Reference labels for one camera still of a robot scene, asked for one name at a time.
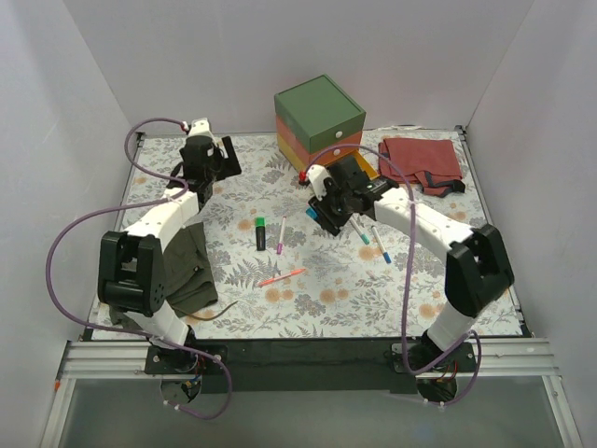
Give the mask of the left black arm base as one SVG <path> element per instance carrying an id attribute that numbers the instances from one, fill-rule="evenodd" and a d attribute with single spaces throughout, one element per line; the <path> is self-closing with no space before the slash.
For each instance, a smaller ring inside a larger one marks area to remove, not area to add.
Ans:
<path id="1" fill-rule="evenodd" d="M 228 357 L 228 347 L 225 344 L 200 341 L 192 328 L 188 329 L 184 346 L 205 352 L 221 361 L 226 361 Z M 221 374 L 222 369 L 208 357 L 151 343 L 147 350 L 144 373 L 213 375 Z"/>

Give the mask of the yellow drawer box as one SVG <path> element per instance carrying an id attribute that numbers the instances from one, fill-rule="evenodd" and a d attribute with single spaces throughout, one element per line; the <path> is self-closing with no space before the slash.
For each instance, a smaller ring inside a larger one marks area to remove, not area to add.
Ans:
<path id="1" fill-rule="evenodd" d="M 317 156 L 317 153 L 308 153 L 298 141 L 293 144 L 289 144 L 279 133 L 277 134 L 277 143 L 281 153 L 287 158 L 297 172 L 305 171 L 307 166 L 312 163 Z M 360 150 L 356 147 L 342 147 L 340 149 L 333 149 L 321 156 L 314 163 L 327 167 L 347 156 L 354 156 L 359 167 L 368 175 L 370 179 L 375 179 L 379 176 L 377 170 L 369 162 L 367 162 L 365 157 L 360 154 Z"/>

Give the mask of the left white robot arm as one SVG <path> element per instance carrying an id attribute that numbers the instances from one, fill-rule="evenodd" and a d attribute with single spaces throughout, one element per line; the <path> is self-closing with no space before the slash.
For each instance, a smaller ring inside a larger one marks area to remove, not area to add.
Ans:
<path id="1" fill-rule="evenodd" d="M 190 135 L 182 161 L 168 177 L 162 202 L 152 205 L 124 231 L 101 240 L 98 298 L 133 320 L 148 338 L 170 345 L 166 361 L 180 373 L 192 371 L 197 348 L 186 342 L 190 328 L 167 302 L 163 252 L 183 226 L 199 214 L 216 181 L 242 172 L 229 136 L 217 143 L 210 133 Z"/>

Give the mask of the red drawer box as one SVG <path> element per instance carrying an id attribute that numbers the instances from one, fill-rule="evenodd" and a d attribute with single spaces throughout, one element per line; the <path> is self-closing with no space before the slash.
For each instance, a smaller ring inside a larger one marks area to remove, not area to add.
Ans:
<path id="1" fill-rule="evenodd" d="M 365 116 L 333 124 L 319 133 L 308 133 L 295 120 L 276 116 L 278 147 L 290 164 L 304 170 L 324 149 L 361 142 Z"/>

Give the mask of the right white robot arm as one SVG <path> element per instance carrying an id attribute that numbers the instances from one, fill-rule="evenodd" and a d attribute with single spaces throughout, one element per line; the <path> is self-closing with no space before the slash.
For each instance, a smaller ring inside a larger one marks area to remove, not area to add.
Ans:
<path id="1" fill-rule="evenodd" d="M 499 230 L 473 228 L 416 203 L 394 180 L 370 178 L 353 156 L 314 164 L 301 177 L 314 192 L 308 214 L 323 230 L 337 235 L 353 215 L 365 215 L 414 237 L 442 262 L 447 302 L 408 356 L 413 368 L 447 369 L 456 359 L 454 345 L 514 282 Z"/>

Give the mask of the green drawer box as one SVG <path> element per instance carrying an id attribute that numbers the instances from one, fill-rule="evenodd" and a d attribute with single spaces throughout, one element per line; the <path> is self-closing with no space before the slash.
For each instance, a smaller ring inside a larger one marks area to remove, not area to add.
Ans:
<path id="1" fill-rule="evenodd" d="M 276 116 L 295 120 L 308 133 L 325 128 L 366 111 L 331 77 L 321 75 L 274 94 Z"/>

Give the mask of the green highlighter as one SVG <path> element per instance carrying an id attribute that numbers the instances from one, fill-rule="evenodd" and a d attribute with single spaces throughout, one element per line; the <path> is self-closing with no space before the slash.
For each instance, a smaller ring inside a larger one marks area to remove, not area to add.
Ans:
<path id="1" fill-rule="evenodd" d="M 255 230 L 256 230 L 257 251 L 265 251 L 266 250 L 266 225 L 265 225 L 264 217 L 256 217 Z"/>

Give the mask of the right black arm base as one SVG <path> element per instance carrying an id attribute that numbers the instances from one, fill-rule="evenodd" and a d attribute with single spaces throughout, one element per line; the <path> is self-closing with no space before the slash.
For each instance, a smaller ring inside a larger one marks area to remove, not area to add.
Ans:
<path id="1" fill-rule="evenodd" d="M 477 366 L 471 343 L 461 343 L 453 350 L 444 352 L 426 332 L 420 337 L 408 337 L 405 347 L 402 342 L 393 343 L 389 357 L 396 372 L 405 373 L 439 371 L 446 367 L 473 372 Z"/>

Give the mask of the blue highlighter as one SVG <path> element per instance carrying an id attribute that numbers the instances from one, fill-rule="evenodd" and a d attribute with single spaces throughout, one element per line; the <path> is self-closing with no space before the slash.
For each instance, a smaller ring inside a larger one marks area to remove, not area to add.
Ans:
<path id="1" fill-rule="evenodd" d="M 314 209 L 312 209 L 311 207 L 309 207 L 306 210 L 306 214 L 308 217 L 310 217 L 314 221 L 316 221 L 318 219 L 318 215 L 317 215 L 316 211 Z"/>

